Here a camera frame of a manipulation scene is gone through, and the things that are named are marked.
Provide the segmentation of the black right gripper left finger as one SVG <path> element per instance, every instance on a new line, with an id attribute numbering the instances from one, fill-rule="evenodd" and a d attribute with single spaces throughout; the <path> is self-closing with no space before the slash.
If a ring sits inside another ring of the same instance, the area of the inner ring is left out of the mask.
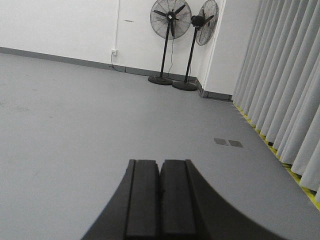
<path id="1" fill-rule="evenodd" d="M 131 159 L 125 174 L 84 240 L 156 240 L 159 170 L 154 160 Z"/>

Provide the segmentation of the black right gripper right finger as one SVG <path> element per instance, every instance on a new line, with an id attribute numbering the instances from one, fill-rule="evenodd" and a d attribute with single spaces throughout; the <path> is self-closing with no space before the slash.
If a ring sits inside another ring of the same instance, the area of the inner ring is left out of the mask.
<path id="1" fill-rule="evenodd" d="M 225 200 L 189 159 L 166 159 L 160 186 L 163 240 L 282 239 Z"/>

